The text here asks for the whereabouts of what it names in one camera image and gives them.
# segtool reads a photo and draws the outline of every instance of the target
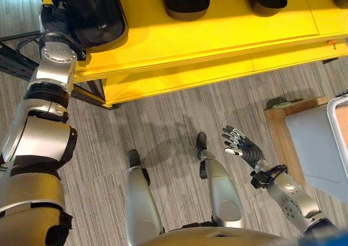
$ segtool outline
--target gray carpet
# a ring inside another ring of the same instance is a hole
[[[24,50],[29,56],[33,51]],[[71,100],[69,123],[78,130],[73,159],[60,170],[66,211],[74,216],[66,245],[126,245],[125,185],[128,150],[136,148],[147,167],[151,190],[166,231],[210,220],[208,186],[199,179],[195,137],[235,180],[246,227],[284,237],[298,236],[265,190],[250,184],[248,165],[223,153],[221,128],[238,127],[277,163],[263,110],[269,99],[328,95],[348,89],[348,59],[315,62],[246,78],[128,102],[107,111]],[[8,131],[27,82],[0,73],[0,139]],[[348,206],[317,189],[304,190],[339,227],[348,226]]]

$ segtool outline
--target silver robot arm segment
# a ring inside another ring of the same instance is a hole
[[[268,194],[278,203],[286,218],[295,227],[307,234],[318,227],[334,227],[316,201],[306,194],[300,185],[287,174],[285,165],[271,166],[265,160],[261,149],[241,131],[230,126],[223,128],[226,139],[225,152],[242,157],[255,171],[251,181],[255,188],[266,188]]]
[[[8,169],[0,178],[0,245],[63,245],[71,228],[57,169],[77,141],[66,124],[77,55],[48,41],[41,59],[3,141],[1,163]]]

